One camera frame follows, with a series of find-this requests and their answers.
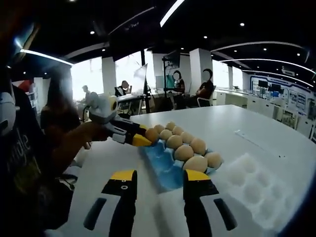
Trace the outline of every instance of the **black ceiling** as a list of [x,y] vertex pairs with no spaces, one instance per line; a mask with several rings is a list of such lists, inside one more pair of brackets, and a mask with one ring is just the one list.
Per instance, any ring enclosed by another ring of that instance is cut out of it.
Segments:
[[[45,10],[46,17],[42,20],[41,29],[30,49],[62,58],[81,48],[107,43],[110,31],[152,6],[156,6],[158,17],[161,19],[175,0],[53,2],[54,4]],[[275,59],[314,69],[314,9],[315,3],[308,0],[185,0],[162,28],[164,43],[159,43],[152,51],[167,53],[183,47],[183,52],[188,53],[198,47],[216,50],[247,42],[279,41],[300,47],[262,43],[236,46],[212,53],[216,60]],[[97,56],[110,56],[110,53],[108,50],[102,52],[101,49],[95,49],[69,60],[78,62]],[[286,66],[295,73],[295,78],[313,84],[314,73],[293,65],[266,61],[240,62],[242,64],[228,64],[241,66],[243,70],[278,74],[282,74],[281,68]]]

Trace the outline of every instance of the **window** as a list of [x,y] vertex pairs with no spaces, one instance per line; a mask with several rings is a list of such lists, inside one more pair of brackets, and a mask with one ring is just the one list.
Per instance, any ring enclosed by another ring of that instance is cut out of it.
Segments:
[[233,86],[238,86],[240,90],[243,90],[242,70],[235,67],[233,67]]
[[[149,87],[154,88],[156,85],[154,76],[154,60],[151,51],[145,51],[145,62],[147,66],[147,83]],[[132,86],[132,92],[141,92],[144,89],[144,82],[135,80],[134,72],[142,66],[141,53],[136,52],[121,58],[115,62],[117,86],[120,86],[122,81],[127,81]]]
[[228,66],[225,63],[212,60],[213,83],[217,87],[229,88]]
[[84,85],[88,86],[90,92],[102,94],[102,58],[93,58],[73,65],[71,68],[73,78],[73,99],[82,100],[85,93],[82,89]]

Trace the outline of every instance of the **brown egg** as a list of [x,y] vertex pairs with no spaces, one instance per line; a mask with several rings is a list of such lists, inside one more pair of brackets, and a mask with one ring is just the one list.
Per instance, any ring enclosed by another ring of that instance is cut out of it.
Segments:
[[194,153],[205,155],[206,152],[206,144],[202,139],[194,138],[190,143],[190,146],[193,148]]
[[152,143],[155,143],[159,139],[159,134],[154,128],[149,128],[145,133],[145,137]]
[[193,156],[194,156],[194,151],[192,147],[188,145],[182,145],[174,152],[174,159],[181,160],[181,161],[187,161]]
[[182,146],[182,138],[179,135],[173,135],[169,137],[167,140],[167,147],[172,149],[177,149],[178,147]]
[[161,133],[164,130],[164,126],[162,126],[161,124],[157,124],[154,129],[157,131],[157,133]]
[[180,127],[175,126],[172,130],[172,134],[173,135],[181,135],[181,133],[183,133],[183,129]]
[[202,156],[195,156],[184,163],[183,169],[190,169],[204,173],[207,169],[207,159]]
[[188,132],[181,133],[181,137],[182,137],[183,143],[188,143],[188,144],[190,144],[194,138],[194,136],[192,136]]
[[205,155],[208,167],[218,169],[222,163],[222,157],[218,152],[210,152]]
[[166,129],[172,131],[175,126],[176,124],[174,122],[169,122],[166,126]]
[[170,130],[167,130],[167,129],[163,130],[159,135],[160,139],[162,139],[164,141],[168,140],[169,137],[171,137],[171,136],[172,136],[172,132]]

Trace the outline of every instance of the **human hand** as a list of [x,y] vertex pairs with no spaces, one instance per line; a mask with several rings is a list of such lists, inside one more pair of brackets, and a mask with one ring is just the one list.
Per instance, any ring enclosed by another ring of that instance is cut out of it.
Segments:
[[74,132],[76,136],[82,137],[84,142],[106,141],[109,137],[106,129],[95,122],[84,122]]

